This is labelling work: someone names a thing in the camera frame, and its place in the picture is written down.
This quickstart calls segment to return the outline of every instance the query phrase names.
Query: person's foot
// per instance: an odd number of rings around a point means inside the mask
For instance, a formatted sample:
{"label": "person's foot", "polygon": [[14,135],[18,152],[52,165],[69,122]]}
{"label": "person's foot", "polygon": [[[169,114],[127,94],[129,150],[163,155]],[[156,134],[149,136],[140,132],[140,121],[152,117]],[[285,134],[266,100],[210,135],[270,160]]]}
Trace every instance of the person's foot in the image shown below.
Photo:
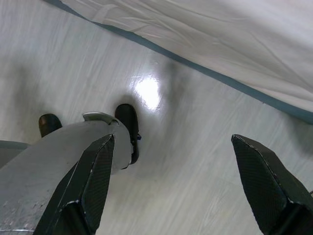
{"label": "person's foot", "polygon": [[60,129],[62,124],[54,114],[44,114],[39,118],[39,130],[41,137],[44,137],[51,132]]}
{"label": "person's foot", "polygon": [[135,108],[130,104],[121,104],[115,110],[115,117],[120,120],[128,129],[134,152],[130,164],[137,162],[139,158],[139,150],[137,140],[141,139],[139,135],[138,119]]}

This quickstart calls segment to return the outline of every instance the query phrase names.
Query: blue edge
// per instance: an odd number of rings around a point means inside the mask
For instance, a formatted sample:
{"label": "blue edge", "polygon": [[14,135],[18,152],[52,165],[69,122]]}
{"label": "blue edge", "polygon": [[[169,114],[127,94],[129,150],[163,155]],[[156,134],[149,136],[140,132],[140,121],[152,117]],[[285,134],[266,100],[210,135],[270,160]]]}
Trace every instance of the blue edge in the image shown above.
{"label": "blue edge", "polygon": [[[64,3],[62,3],[60,0],[44,0],[52,5],[55,5],[56,7],[59,7],[73,15],[76,15],[80,18],[83,18],[85,20],[87,20],[86,18],[84,18],[83,16],[79,15],[77,12],[75,12],[74,10],[72,10],[70,7],[68,7],[67,5],[65,5]],[[256,89],[253,89],[247,85],[244,85],[238,81],[236,81],[235,79],[231,78],[231,77],[228,77],[228,76],[225,76],[225,75],[222,75],[218,72],[215,72],[213,70],[210,70],[208,68],[205,68],[201,65],[198,65],[196,63],[193,63],[187,59],[184,59],[182,57],[180,57],[179,55],[176,55],[152,42],[150,42],[149,40],[147,39],[144,39],[136,34],[134,34],[133,32],[128,32],[128,31],[125,31],[123,29],[120,29],[120,28],[117,28],[117,27],[114,27],[114,26],[111,26],[111,25],[106,25],[106,24],[99,24],[99,23],[95,23],[95,22],[92,22],[106,30],[109,30],[113,33],[116,33],[120,36],[123,36],[129,40],[132,40],[133,42],[136,42],[138,44],[141,44],[151,50],[154,50],[162,55],[165,55],[177,62],[180,62],[188,67],[191,67],[195,70],[198,70],[199,72],[201,73],[204,73],[205,75],[208,75],[210,77],[213,77],[215,78],[216,80],[219,80],[220,82],[223,82],[255,99],[258,99],[259,101],[263,102],[263,103],[266,103],[282,112],[285,112],[285,113],[288,113],[296,118],[299,118],[303,121],[305,121],[306,123],[308,124],[313,124],[313,113],[309,112],[309,111],[306,111],[306,110],[303,110],[303,109],[300,109],[300,108],[297,108],[295,106],[292,106],[292,105],[289,105],[287,103],[284,103],[278,99],[275,99],[267,94],[264,94],[262,92],[259,92],[257,91]]]}

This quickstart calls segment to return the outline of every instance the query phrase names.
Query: gray leg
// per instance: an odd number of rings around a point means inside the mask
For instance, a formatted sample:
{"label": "gray leg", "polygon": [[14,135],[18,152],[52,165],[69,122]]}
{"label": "gray leg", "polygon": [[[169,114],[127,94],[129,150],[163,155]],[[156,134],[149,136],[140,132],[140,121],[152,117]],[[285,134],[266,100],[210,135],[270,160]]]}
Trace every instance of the gray leg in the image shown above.
{"label": "gray leg", "polygon": [[114,136],[112,173],[127,167],[132,153],[127,128],[105,114],[89,113],[84,119],[52,132],[0,169],[0,188],[5,188],[0,193],[0,205],[5,205],[0,229],[35,229],[58,183],[103,136]]}
{"label": "gray leg", "polygon": [[0,169],[28,146],[27,143],[0,141]]}

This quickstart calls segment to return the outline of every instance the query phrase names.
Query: floor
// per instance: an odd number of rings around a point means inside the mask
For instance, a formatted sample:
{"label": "floor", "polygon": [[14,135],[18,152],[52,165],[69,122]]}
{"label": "floor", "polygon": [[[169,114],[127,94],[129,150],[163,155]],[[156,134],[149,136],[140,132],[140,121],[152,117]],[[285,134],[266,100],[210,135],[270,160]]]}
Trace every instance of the floor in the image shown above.
{"label": "floor", "polygon": [[230,142],[274,150],[313,189],[313,127],[41,0],[0,1],[0,139],[38,117],[138,112],[140,159],[112,176],[98,235],[260,235]]}

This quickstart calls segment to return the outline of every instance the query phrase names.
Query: white sheet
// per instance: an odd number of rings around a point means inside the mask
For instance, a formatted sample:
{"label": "white sheet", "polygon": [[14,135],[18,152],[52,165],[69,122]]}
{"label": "white sheet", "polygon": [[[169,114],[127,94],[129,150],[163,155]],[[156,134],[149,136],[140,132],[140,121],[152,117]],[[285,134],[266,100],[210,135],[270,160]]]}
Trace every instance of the white sheet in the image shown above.
{"label": "white sheet", "polygon": [[62,0],[192,62],[313,112],[310,0]]}

